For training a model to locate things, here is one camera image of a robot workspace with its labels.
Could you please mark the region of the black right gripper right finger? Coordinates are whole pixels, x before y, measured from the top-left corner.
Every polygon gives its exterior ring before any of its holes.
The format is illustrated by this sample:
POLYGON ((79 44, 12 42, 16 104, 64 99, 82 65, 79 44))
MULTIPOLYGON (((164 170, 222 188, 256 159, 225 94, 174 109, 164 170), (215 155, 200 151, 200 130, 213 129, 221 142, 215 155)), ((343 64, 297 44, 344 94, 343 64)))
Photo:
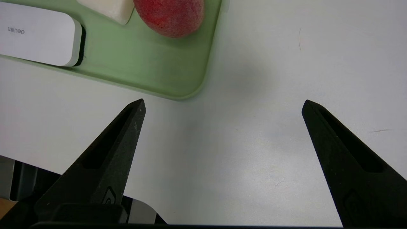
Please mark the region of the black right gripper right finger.
POLYGON ((342 225, 406 227, 406 179, 320 104, 301 114, 342 225))

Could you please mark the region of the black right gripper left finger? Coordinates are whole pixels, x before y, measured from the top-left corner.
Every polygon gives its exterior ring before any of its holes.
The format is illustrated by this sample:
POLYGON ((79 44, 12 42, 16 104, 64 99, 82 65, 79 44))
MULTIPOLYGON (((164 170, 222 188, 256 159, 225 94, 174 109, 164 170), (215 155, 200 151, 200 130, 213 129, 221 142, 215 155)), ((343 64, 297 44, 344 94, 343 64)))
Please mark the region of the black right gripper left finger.
POLYGON ((128 104, 35 203, 39 222, 126 223, 121 205, 146 107, 128 104))

